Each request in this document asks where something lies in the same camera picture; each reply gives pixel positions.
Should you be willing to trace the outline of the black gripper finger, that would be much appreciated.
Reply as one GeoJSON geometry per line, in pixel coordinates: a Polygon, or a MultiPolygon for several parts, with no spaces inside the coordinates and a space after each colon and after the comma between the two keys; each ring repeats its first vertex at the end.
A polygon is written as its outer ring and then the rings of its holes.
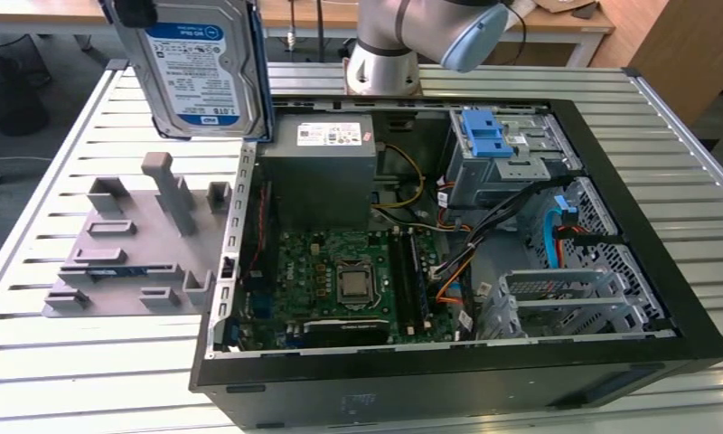
{"type": "Polygon", "coordinates": [[[152,27],[159,21],[153,0],[115,0],[115,10],[125,27],[152,27]]]}

